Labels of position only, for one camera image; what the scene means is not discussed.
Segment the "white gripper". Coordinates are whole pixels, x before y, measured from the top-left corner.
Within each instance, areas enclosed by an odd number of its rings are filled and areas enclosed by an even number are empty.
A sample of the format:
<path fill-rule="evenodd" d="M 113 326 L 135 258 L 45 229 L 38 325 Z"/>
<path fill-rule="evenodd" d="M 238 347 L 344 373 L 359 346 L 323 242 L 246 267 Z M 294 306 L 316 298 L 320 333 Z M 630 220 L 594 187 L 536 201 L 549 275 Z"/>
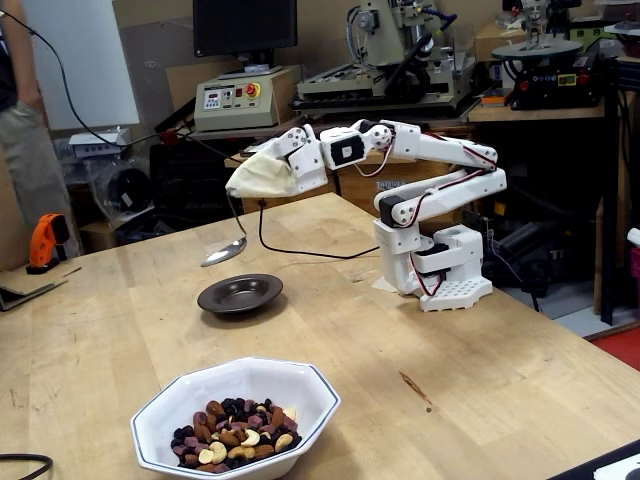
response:
<path fill-rule="evenodd" d="M 328 184 L 321 143 L 309 124 L 254 146 L 250 153 L 225 186 L 235 198 L 285 198 Z"/>

